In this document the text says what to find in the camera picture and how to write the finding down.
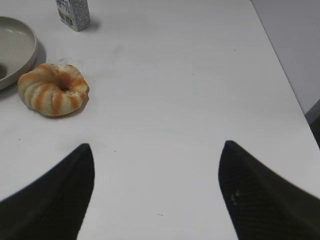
gray ceramic plate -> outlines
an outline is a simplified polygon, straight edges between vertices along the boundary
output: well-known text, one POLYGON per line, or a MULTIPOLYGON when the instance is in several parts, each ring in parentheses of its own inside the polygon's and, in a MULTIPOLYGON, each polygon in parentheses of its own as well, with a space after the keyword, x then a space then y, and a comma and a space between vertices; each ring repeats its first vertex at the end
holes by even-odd
POLYGON ((30 70, 37 50, 36 34, 27 24, 0 16, 0 90, 30 70))

milk carton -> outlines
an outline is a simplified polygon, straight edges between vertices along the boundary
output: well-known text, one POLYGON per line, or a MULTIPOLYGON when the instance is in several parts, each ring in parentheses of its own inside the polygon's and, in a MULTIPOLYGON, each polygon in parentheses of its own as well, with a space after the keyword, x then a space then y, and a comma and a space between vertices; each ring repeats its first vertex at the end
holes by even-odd
POLYGON ((55 0, 61 21, 76 32, 89 27, 90 15, 87 0, 55 0))

table surface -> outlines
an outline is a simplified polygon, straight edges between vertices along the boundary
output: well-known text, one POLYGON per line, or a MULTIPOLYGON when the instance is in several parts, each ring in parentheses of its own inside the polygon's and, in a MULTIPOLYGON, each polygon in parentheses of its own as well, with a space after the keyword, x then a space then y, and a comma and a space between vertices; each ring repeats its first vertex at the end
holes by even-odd
POLYGON ((0 199, 89 143, 96 178, 79 240, 235 240, 217 174, 226 140, 320 197, 319 148, 249 0, 89 10, 77 33, 55 1, 1 4, 34 29, 38 63, 75 65, 90 91, 59 118, 28 109, 16 86, 0 92, 0 199))

bagel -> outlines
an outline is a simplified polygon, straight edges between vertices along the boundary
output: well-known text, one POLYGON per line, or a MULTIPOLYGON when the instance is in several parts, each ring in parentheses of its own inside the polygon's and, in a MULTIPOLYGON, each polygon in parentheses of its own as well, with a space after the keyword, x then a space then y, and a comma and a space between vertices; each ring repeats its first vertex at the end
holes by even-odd
POLYGON ((40 64, 18 80, 22 102, 50 117, 79 109, 87 97, 88 88, 79 70, 69 64, 40 64))

